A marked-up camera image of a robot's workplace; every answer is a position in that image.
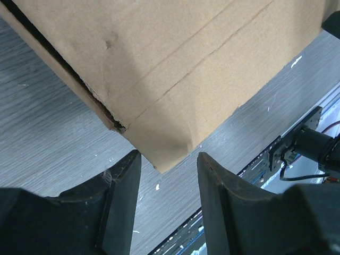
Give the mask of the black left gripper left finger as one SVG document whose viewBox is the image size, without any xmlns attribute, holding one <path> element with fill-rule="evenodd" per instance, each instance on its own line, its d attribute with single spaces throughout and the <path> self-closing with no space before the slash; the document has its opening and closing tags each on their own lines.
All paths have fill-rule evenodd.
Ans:
<svg viewBox="0 0 340 255">
<path fill-rule="evenodd" d="M 2 188 L 1 254 L 129 254 L 140 176 L 132 150 L 57 197 Z"/>
</svg>

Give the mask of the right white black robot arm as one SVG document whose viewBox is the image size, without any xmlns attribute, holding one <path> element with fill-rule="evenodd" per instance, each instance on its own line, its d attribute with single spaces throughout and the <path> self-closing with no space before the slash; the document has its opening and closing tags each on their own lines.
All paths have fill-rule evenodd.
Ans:
<svg viewBox="0 0 340 255">
<path fill-rule="evenodd" d="M 332 177 L 339 179 L 339 136 L 331 137 L 325 134 L 329 129 L 339 125 L 339 121 L 332 123 L 322 132 L 303 127 L 296 136 L 293 149 L 300 156 L 318 163 L 322 174 L 285 178 L 285 168 L 280 172 L 282 181 L 299 181 L 313 178 Z"/>
</svg>

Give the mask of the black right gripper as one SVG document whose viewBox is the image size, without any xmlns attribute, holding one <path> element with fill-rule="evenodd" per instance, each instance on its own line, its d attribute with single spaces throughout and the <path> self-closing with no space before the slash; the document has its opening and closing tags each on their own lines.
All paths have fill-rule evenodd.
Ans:
<svg viewBox="0 0 340 255">
<path fill-rule="evenodd" d="M 323 23 L 322 29 L 340 39 L 340 11 L 332 13 Z"/>
</svg>

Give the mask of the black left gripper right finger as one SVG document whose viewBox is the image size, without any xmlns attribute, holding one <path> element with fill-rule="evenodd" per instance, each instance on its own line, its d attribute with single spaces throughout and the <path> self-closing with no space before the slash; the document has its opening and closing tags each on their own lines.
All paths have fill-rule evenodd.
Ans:
<svg viewBox="0 0 340 255">
<path fill-rule="evenodd" d="M 275 194 L 197 158 L 208 254 L 339 254 L 339 186 L 296 184 Z"/>
</svg>

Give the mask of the cardboard box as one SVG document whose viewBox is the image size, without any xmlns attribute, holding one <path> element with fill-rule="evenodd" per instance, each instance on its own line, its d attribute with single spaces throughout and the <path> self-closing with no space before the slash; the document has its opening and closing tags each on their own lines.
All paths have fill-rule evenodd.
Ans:
<svg viewBox="0 0 340 255">
<path fill-rule="evenodd" d="M 338 1 L 1 1 L 1 17 L 160 172 L 320 33 Z"/>
</svg>

